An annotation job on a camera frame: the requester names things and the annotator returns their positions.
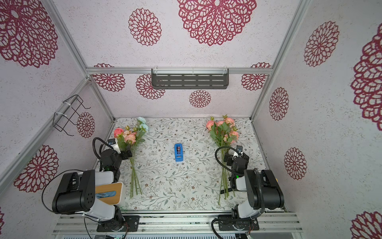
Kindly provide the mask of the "pink rose bouquet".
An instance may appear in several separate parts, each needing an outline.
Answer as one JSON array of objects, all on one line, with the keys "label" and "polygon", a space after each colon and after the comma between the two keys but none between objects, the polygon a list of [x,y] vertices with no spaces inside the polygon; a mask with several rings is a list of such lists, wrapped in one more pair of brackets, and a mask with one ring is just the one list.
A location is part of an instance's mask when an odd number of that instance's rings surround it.
[{"label": "pink rose bouquet", "polygon": [[[216,143],[218,147],[231,146],[233,143],[237,142],[239,134],[235,126],[235,120],[228,117],[228,115],[222,116],[222,120],[215,120],[214,117],[211,117],[206,124],[206,128],[210,134],[212,140]],[[221,173],[221,183],[220,189],[223,190],[223,194],[220,194],[218,197],[218,205],[220,206],[221,199],[228,199],[229,197],[229,172],[227,169],[227,163],[224,162],[224,156],[228,153],[228,148],[222,148],[218,150],[218,154],[221,154],[218,161],[224,165]]]}]

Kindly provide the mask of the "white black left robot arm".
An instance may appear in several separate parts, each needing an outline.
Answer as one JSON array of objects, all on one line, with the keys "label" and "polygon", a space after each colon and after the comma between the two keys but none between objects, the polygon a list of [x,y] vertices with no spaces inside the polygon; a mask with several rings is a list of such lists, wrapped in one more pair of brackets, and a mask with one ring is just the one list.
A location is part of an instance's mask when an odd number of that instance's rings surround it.
[{"label": "white black left robot arm", "polygon": [[52,201],[56,214],[81,214],[99,224],[121,227],[120,206],[125,202],[126,186],[117,182],[118,170],[65,173]]}]

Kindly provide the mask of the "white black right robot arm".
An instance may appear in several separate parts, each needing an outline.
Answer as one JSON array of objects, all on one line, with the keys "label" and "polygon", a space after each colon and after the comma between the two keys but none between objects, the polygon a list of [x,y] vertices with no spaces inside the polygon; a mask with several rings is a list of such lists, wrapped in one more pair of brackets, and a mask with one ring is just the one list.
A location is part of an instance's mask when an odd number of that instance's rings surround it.
[{"label": "white black right robot arm", "polygon": [[283,208],[284,195],[277,179],[271,170],[248,169],[249,156],[243,152],[223,157],[227,170],[230,171],[228,186],[221,190],[229,192],[246,192],[247,199],[232,208],[233,219],[257,218],[267,210]]}]

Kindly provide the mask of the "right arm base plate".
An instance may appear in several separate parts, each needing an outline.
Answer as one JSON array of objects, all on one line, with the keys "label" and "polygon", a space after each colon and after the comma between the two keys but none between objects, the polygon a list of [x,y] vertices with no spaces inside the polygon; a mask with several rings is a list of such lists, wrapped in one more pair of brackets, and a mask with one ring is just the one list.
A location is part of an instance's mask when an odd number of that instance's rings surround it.
[{"label": "right arm base plate", "polygon": [[257,219],[240,219],[235,221],[230,215],[218,216],[218,227],[220,231],[258,231],[260,229]]}]

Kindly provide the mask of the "mixed pastel flower bouquet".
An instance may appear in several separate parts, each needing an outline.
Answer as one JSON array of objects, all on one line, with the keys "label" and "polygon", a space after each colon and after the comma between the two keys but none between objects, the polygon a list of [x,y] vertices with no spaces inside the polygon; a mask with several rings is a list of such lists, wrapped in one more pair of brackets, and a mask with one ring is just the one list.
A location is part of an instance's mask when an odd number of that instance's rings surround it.
[{"label": "mixed pastel flower bouquet", "polygon": [[138,117],[136,126],[132,128],[126,126],[124,129],[117,128],[114,130],[114,139],[116,140],[122,158],[128,159],[130,162],[130,198],[133,198],[134,195],[142,194],[140,182],[135,169],[135,152],[138,146],[145,141],[143,137],[148,131],[149,126],[146,119],[143,117]]}]

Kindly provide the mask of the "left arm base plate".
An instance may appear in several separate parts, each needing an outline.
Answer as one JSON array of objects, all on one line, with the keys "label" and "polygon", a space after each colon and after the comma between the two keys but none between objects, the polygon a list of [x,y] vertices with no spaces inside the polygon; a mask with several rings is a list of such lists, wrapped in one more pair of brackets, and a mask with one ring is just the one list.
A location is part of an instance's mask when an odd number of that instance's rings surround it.
[{"label": "left arm base plate", "polygon": [[139,226],[140,216],[127,215],[121,216],[117,219],[112,219],[105,222],[99,222],[96,232],[109,233],[109,232],[137,232]]}]

